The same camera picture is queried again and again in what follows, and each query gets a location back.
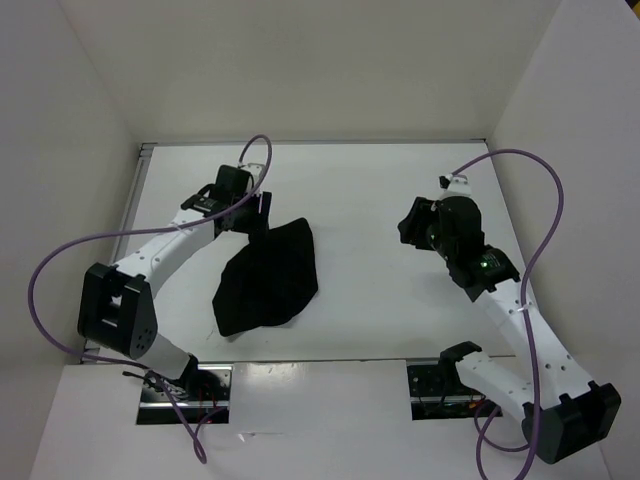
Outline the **black skirt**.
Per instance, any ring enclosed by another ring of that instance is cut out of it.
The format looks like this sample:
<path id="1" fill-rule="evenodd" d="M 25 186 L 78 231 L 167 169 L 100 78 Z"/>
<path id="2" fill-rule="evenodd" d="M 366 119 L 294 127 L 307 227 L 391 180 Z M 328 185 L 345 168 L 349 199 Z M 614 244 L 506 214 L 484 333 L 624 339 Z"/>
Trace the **black skirt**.
<path id="1" fill-rule="evenodd" d="M 298 218 L 250 241 L 222 271 L 212 299 L 218 332 L 227 338 L 279 327 L 319 291 L 313 233 Z"/>

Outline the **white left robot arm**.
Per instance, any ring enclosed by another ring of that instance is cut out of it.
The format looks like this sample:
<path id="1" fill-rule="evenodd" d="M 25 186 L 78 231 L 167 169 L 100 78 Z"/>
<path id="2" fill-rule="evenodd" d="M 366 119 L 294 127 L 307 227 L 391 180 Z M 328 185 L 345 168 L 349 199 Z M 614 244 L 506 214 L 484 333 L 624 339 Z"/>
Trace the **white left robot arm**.
<path id="1" fill-rule="evenodd" d="M 246 234 L 251 240 L 268 231 L 272 194 L 253 195 L 229 214 L 192 227 L 226 208 L 201 194 L 185 202 L 167 233 L 154 236 L 113 265 L 96 263 L 84 276 L 78 333 L 88 340 L 144 364 L 163 379 L 176 399 L 213 392 L 213 376 L 198 359 L 158 332 L 154 300 L 166 281 L 196 252 L 221 233 Z"/>

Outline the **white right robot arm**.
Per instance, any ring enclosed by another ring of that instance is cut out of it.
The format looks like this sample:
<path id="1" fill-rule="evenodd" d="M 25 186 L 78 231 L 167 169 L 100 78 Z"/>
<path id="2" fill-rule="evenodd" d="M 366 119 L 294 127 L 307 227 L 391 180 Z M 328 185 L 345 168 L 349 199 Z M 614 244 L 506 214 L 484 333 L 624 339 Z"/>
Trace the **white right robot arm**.
<path id="1" fill-rule="evenodd" d="M 468 196 L 418 197 L 398 230 L 401 243 L 444 259 L 453 282 L 493 321 L 528 375 L 512 373 L 465 341 L 441 352 L 438 380 L 447 394 L 468 387 L 502 407 L 525 438 L 537 442 L 537 456 L 555 464 L 608 436 L 621 396 L 573 359 L 522 292 L 514 264 L 486 243 L 481 223 Z"/>

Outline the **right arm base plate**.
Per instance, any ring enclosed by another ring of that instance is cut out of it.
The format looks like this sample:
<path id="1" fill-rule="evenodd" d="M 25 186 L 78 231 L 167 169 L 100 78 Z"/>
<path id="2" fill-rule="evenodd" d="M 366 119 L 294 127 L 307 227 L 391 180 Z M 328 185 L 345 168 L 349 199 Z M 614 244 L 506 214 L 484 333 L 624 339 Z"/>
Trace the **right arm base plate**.
<path id="1" fill-rule="evenodd" d="M 495 408 L 484 394 L 461 384 L 449 385 L 436 359 L 406 361 L 413 421 L 487 417 Z"/>

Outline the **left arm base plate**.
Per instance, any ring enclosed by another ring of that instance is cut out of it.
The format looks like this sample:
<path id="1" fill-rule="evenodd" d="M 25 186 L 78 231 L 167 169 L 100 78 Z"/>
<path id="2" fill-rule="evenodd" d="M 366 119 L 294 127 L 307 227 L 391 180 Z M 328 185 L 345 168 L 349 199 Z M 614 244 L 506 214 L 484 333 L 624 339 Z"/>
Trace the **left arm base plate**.
<path id="1" fill-rule="evenodd" d="M 200 371 L 205 377 L 204 387 L 198 392 L 187 393 L 168 385 L 180 411 L 192 426 L 201 420 L 207 424 L 227 424 L 229 422 L 230 394 L 233 366 L 231 364 L 204 364 Z M 149 374 L 144 377 L 131 373 L 142 380 L 136 424 L 177 425 L 178 415 L 166 393 Z"/>

